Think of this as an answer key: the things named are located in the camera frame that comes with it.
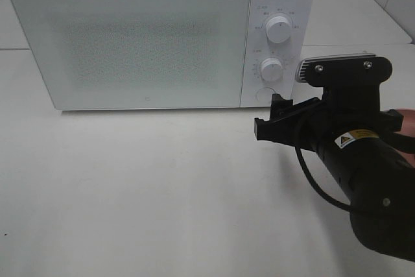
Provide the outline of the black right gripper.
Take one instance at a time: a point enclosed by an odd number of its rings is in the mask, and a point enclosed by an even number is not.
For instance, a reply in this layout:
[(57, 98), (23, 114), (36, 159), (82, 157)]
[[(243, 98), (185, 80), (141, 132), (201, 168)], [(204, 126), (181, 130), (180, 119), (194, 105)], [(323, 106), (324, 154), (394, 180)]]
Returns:
[(380, 110), (377, 86), (324, 88), (322, 97), (299, 104), (272, 95), (268, 120), (254, 119), (258, 141), (280, 143), (319, 157), (398, 157), (403, 115)]

